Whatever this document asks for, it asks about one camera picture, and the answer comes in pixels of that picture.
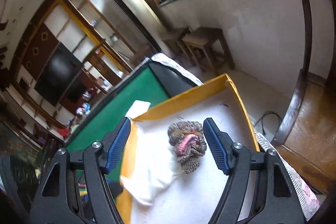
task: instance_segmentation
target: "television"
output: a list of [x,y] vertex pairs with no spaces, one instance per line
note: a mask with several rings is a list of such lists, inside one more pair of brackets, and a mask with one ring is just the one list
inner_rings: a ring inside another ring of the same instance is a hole
[[80,72],[82,63],[62,44],[44,67],[35,90],[51,105],[56,104]]

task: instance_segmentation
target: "floor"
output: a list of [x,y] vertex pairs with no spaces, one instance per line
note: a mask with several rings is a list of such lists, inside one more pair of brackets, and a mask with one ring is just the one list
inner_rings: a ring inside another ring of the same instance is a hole
[[[214,73],[210,71],[202,71],[196,66],[191,66],[186,60],[182,60],[182,62],[182,66],[202,82],[206,82],[215,77]],[[260,119],[266,111],[273,111],[283,118],[289,105],[290,98],[284,96],[257,78],[238,69],[230,70],[229,67],[225,65],[219,72],[227,73],[235,83],[253,124]],[[278,118],[275,115],[268,115],[263,121],[266,138],[271,141],[279,126]],[[257,131],[262,132],[261,122],[259,122],[255,128]]]

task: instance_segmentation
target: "black cable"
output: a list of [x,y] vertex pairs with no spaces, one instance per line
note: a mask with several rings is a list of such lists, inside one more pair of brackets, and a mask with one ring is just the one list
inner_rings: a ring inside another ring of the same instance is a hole
[[265,130],[264,130],[264,122],[263,122],[263,119],[264,119],[264,117],[266,117],[266,116],[269,115],[269,114],[274,114],[274,115],[276,115],[276,116],[278,117],[278,128],[280,127],[281,122],[282,122],[282,119],[281,119],[281,117],[280,117],[279,114],[277,114],[277,113],[275,113],[275,112],[273,112],[273,111],[266,111],[266,112],[262,115],[262,117],[261,117],[259,120],[257,120],[257,121],[255,122],[255,124],[253,125],[253,127],[255,127],[255,126],[261,121],[262,134],[263,134],[264,136],[266,135],[266,132],[265,132]]

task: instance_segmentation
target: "metal bolt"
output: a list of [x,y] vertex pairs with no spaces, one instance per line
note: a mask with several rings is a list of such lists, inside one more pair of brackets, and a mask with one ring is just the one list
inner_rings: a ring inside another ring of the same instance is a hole
[[241,143],[234,143],[233,147],[236,149],[241,149],[243,147],[243,145]]
[[94,142],[93,144],[92,144],[92,147],[93,148],[99,148],[101,146],[101,142]]
[[63,155],[65,153],[65,148],[60,148],[59,150],[57,150],[57,154],[58,155]]
[[272,156],[275,156],[277,154],[277,152],[274,149],[269,149],[268,153],[270,153]]

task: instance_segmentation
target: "stool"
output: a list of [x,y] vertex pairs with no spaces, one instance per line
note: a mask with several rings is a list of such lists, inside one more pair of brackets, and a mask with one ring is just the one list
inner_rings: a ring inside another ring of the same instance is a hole
[[[192,54],[192,56],[196,60],[197,65],[201,69],[202,67],[204,67],[204,65],[202,65],[200,63],[200,60],[196,57],[193,48],[197,48],[203,51],[206,59],[209,62],[210,68],[216,75],[219,75],[217,69],[225,62],[228,62],[230,69],[232,70],[235,69],[235,64],[233,62],[229,47],[226,43],[226,39],[221,29],[199,27],[190,34],[187,34],[184,38],[182,38],[182,40],[187,45],[188,49],[190,50],[190,53]],[[215,52],[211,48],[212,44],[214,44],[214,42],[216,42],[217,40],[219,40],[223,48],[224,54],[220,52]],[[220,56],[224,58],[223,62],[216,64],[215,56]]]
[[189,59],[191,65],[196,65],[194,60],[192,59],[191,53],[188,50],[187,46],[182,41],[182,38],[190,33],[188,28],[174,29],[166,34],[161,35],[162,41],[167,45],[167,47],[175,54],[176,58],[179,59],[179,53],[177,53],[176,49],[181,49],[182,53],[184,53]]

